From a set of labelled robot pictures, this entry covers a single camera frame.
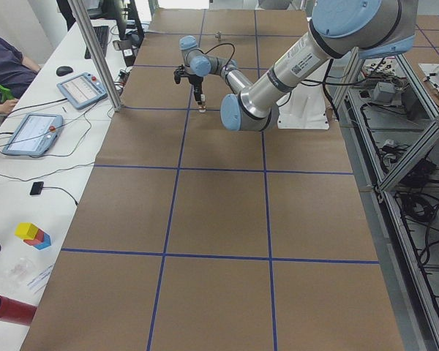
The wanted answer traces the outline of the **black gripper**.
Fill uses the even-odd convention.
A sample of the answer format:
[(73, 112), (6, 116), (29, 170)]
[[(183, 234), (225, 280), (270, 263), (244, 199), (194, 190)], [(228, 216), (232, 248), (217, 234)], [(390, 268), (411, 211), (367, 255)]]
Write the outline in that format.
[(197, 103), (203, 103), (203, 77), (191, 75), (191, 84), (194, 86), (194, 98)]

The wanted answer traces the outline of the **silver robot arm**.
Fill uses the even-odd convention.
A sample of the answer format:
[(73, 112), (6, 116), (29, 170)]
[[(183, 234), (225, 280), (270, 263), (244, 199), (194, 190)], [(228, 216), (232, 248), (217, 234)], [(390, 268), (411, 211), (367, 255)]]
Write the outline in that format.
[(204, 107), (205, 76), (220, 76), (231, 93), (223, 98), (220, 117), (231, 131), (262, 132), (278, 121), (278, 101), (326, 63), (356, 48), (360, 59), (379, 59), (409, 51), (415, 39), (417, 1), (318, 1), (308, 31), (256, 82), (250, 82), (232, 59), (209, 56), (193, 36), (182, 37), (184, 63), (175, 83), (187, 78), (195, 101)]

